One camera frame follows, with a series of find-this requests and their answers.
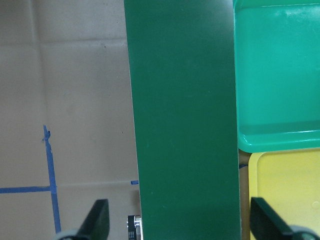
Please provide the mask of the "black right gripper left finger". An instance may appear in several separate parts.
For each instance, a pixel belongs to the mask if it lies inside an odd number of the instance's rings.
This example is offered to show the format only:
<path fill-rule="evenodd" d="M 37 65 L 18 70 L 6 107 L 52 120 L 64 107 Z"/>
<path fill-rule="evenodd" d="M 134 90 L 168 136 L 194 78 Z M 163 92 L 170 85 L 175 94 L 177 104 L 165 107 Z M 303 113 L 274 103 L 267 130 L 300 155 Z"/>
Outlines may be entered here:
<path fill-rule="evenodd" d="M 98 199 L 75 235 L 76 240 L 106 240 L 110 232 L 109 201 Z"/>

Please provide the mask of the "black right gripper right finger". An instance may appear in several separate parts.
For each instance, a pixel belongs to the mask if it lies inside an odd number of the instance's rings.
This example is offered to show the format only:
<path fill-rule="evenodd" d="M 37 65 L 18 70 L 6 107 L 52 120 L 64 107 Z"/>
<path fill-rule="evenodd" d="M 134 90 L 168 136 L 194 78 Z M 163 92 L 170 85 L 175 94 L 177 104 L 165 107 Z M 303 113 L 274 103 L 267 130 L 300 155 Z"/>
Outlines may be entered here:
<path fill-rule="evenodd" d="M 294 232 L 262 197 L 250 200 L 250 231 L 255 240 L 291 240 Z"/>

